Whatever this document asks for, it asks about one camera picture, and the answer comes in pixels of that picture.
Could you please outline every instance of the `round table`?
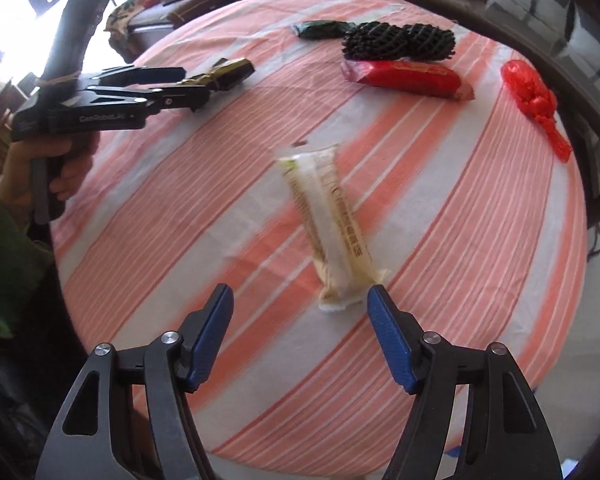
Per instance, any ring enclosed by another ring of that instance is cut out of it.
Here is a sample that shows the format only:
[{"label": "round table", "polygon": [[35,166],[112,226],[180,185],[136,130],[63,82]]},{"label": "round table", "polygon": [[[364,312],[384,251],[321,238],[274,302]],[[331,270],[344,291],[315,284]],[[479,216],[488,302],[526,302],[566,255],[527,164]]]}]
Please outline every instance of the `round table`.
[{"label": "round table", "polygon": [[[340,41],[304,20],[432,23],[475,88],[453,102],[340,75]],[[256,67],[196,113],[103,132],[84,187],[53,225],[62,288],[84,345],[147,344],[219,282],[235,313],[211,377],[190,396],[205,447],[257,468],[352,476],[385,465],[411,405],[365,309],[325,313],[277,146],[340,144],[338,168],[395,303],[454,344],[508,345],[532,386],[556,361],[580,299],[582,184],[500,79],[510,48],[402,0],[244,0],[188,23],[138,64],[201,73]],[[448,434],[462,431],[466,388]]]}]

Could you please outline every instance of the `red plastic bag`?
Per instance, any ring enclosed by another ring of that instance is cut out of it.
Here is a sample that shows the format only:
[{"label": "red plastic bag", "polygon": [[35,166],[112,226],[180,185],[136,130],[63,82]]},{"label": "red plastic bag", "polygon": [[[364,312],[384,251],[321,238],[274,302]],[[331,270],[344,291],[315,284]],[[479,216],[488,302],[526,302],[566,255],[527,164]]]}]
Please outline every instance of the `red plastic bag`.
[{"label": "red plastic bag", "polygon": [[474,89],[450,68],[412,61],[342,62],[347,81],[460,101],[475,99]]},{"label": "red plastic bag", "polygon": [[507,61],[500,73],[520,111],[542,126],[555,155],[561,162],[567,162],[573,150],[555,127],[554,114],[558,105],[554,93],[542,82],[539,73],[529,63],[517,59]]}]

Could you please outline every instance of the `food package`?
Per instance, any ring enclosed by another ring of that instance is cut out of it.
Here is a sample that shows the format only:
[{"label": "food package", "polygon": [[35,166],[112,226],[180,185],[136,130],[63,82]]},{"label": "food package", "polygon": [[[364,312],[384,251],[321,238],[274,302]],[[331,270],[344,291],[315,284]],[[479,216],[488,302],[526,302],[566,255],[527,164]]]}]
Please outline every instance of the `food package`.
[{"label": "food package", "polygon": [[294,23],[291,30],[301,40],[334,40],[344,38],[355,23],[338,22],[337,20],[312,20]]},{"label": "food package", "polygon": [[500,74],[520,111],[540,124],[558,160],[566,163],[571,155],[571,145],[555,127],[554,114],[558,103],[540,74],[529,63],[519,59],[507,61]]},{"label": "food package", "polygon": [[324,288],[318,306],[343,310],[363,301],[380,282],[336,170],[337,146],[294,151],[278,157],[302,216]]},{"label": "food package", "polygon": [[414,94],[444,97],[459,101],[475,99],[474,89],[450,68],[414,61],[342,62],[342,75],[347,81]]}]

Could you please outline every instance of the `metal screw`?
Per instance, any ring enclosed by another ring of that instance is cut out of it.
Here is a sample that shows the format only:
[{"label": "metal screw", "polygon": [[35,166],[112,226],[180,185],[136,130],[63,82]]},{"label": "metal screw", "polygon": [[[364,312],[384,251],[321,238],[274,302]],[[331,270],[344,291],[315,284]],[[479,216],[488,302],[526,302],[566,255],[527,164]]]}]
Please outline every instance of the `metal screw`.
[{"label": "metal screw", "polygon": [[507,347],[504,346],[502,343],[491,343],[491,351],[496,354],[496,355],[506,355],[507,354]]},{"label": "metal screw", "polygon": [[422,336],[425,343],[429,343],[430,345],[437,345],[442,338],[438,332],[425,332]]},{"label": "metal screw", "polygon": [[180,337],[180,335],[177,332],[174,332],[173,330],[171,330],[169,332],[165,332],[164,334],[162,334],[162,337],[160,338],[160,340],[165,345],[170,345],[170,344],[175,343],[179,337]]},{"label": "metal screw", "polygon": [[107,355],[109,352],[111,352],[111,345],[109,343],[100,343],[98,346],[96,346],[94,352],[96,355]]}]

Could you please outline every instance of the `black object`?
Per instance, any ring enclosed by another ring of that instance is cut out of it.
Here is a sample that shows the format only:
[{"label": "black object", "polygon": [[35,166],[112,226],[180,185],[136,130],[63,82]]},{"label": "black object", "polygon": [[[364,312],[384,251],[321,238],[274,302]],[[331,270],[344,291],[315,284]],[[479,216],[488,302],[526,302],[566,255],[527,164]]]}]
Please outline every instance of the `black object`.
[{"label": "black object", "polygon": [[212,91],[228,90],[254,72],[247,62],[239,70],[213,73],[212,84],[183,84],[148,89],[127,89],[131,84],[177,83],[186,76],[181,67],[146,68],[132,65],[99,73],[80,74],[87,45],[109,0],[69,0],[46,63],[40,90],[32,95],[13,118],[12,140],[43,134],[69,136],[72,149],[64,156],[31,161],[34,221],[46,224],[64,212],[64,202],[49,192],[48,184],[60,174],[66,160],[85,152],[86,133],[97,130],[137,130],[146,118],[165,108],[197,110]]},{"label": "black object", "polygon": [[[88,357],[53,425],[36,480],[145,479],[130,431],[130,385],[144,384],[164,480],[216,480],[185,392],[208,378],[233,312],[227,285],[205,307],[140,348],[100,344]],[[384,480],[434,480],[457,384],[470,384],[462,452],[452,480],[558,480],[554,442],[516,362],[501,343],[485,351],[423,332],[371,288],[368,314],[398,384],[416,401]]]},{"label": "black object", "polygon": [[457,384],[469,384],[462,447],[448,480],[558,480],[554,441],[533,392],[502,343],[454,346],[423,332],[385,288],[368,294],[368,314],[394,380],[416,395],[383,480],[434,480]]},{"label": "black object", "polygon": [[361,23],[345,37],[345,59],[440,61],[455,54],[456,37],[451,30],[416,23],[397,27],[389,23]]},{"label": "black object", "polygon": [[312,20],[295,23],[291,25],[291,30],[302,40],[335,40],[344,38],[355,27],[355,23],[337,20]]},{"label": "black object", "polygon": [[[31,225],[50,244],[48,225]],[[0,480],[32,480],[54,419],[87,359],[49,269],[12,340],[0,340]]]},{"label": "black object", "polygon": [[227,285],[177,332],[147,346],[94,349],[58,413],[36,480],[146,479],[131,431],[131,385],[144,384],[164,480],[215,480],[191,418],[186,392],[206,381],[234,311]]}]

